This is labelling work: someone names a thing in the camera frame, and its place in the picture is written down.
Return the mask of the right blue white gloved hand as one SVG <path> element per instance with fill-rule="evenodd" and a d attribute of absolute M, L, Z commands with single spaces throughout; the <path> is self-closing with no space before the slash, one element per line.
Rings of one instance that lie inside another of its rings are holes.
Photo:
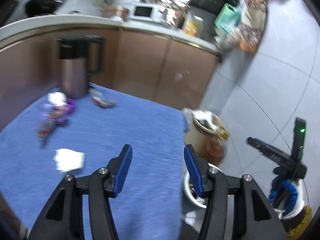
<path fill-rule="evenodd" d="M 280 220 L 293 219 L 305 206 L 303 179 L 281 166 L 274 168 L 273 172 L 276 177 L 271 182 L 268 200 Z"/>

